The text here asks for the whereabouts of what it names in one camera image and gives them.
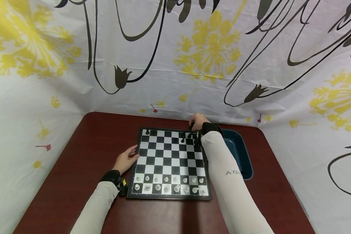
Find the blue container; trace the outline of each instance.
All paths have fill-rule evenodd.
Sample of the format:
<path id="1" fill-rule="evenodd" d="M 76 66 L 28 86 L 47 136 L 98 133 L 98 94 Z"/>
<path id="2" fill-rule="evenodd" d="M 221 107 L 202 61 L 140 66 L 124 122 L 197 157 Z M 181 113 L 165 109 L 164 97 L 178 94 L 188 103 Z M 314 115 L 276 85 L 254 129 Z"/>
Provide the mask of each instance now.
<path id="1" fill-rule="evenodd" d="M 242 136 L 236 131 L 222 129 L 222 137 L 235 161 L 237 161 L 243 179 L 251 179 L 254 175 L 254 170 Z"/>

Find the white curtain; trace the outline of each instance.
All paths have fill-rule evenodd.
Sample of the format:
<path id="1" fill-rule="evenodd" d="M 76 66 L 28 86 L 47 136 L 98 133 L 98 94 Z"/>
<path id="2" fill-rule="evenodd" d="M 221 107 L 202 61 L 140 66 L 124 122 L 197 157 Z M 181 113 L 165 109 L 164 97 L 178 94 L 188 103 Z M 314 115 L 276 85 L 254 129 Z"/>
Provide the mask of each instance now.
<path id="1" fill-rule="evenodd" d="M 90 111 L 256 126 L 351 234 L 351 0 L 0 0 L 0 233 Z"/>

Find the wooden table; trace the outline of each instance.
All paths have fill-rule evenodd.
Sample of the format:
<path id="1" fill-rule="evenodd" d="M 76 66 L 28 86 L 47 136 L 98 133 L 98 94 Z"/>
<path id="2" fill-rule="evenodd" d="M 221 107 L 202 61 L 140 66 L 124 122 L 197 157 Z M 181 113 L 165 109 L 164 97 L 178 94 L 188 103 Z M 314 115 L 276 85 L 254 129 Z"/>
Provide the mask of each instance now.
<path id="1" fill-rule="evenodd" d="M 14 233 L 69 233 L 116 157 L 136 144 L 142 126 L 186 130 L 188 123 L 98 112 L 87 114 Z M 246 185 L 273 231 L 276 234 L 314 233 L 263 133 L 252 127 L 221 127 L 243 136 L 254 168 L 254 177 L 246 181 Z M 129 175 L 130 171 L 124 178 L 128 180 Z M 102 233 L 228 233 L 214 190 L 213 197 L 210 202 L 118 197 Z"/>

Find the yellow flower print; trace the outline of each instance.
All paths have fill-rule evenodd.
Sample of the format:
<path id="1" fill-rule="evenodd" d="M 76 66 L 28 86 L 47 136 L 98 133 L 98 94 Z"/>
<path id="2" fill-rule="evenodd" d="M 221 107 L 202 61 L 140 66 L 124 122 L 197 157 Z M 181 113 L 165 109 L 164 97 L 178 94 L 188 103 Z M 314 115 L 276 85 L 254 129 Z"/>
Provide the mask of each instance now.
<path id="1" fill-rule="evenodd" d="M 351 132 L 351 73 L 342 70 L 326 82 L 330 87 L 314 89 L 317 97 L 309 102 L 311 113 L 320 114 L 333 122 L 333 130 L 344 128 Z"/>
<path id="2" fill-rule="evenodd" d="M 234 62 L 242 54 L 236 46 L 240 40 L 240 32 L 232 30 L 232 27 L 246 2 L 242 1 L 232 21 L 222 20 L 221 12 L 215 10 L 208 21 L 195 21 L 191 38 L 182 35 L 177 51 L 184 54 L 173 62 L 182 66 L 182 72 L 191 75 L 192 80 L 202 78 L 203 81 L 214 83 L 216 79 L 224 79 L 235 71 L 237 66 Z"/>
<path id="3" fill-rule="evenodd" d="M 0 0 L 0 51 L 5 50 L 4 42 L 15 47 L 1 56 L 1 76 L 10 75 L 11 69 L 22 78 L 62 76 L 69 70 L 67 64 L 74 63 L 82 50 L 70 47 L 74 35 L 64 27 L 50 26 L 54 20 L 48 7 L 32 7 L 29 0 Z"/>

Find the sleeve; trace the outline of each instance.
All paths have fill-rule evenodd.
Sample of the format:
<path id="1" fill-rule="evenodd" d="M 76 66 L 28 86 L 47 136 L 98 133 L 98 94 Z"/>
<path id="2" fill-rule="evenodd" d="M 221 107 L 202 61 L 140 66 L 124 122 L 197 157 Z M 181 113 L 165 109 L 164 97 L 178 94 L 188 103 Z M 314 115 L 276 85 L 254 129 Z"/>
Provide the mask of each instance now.
<path id="1" fill-rule="evenodd" d="M 201 141 L 208 158 L 210 180 L 229 233 L 273 234 L 252 199 L 222 135 L 210 131 Z"/>
<path id="2" fill-rule="evenodd" d="M 104 220 L 118 192 L 112 182 L 100 182 L 84 206 L 70 234 L 100 234 Z"/>

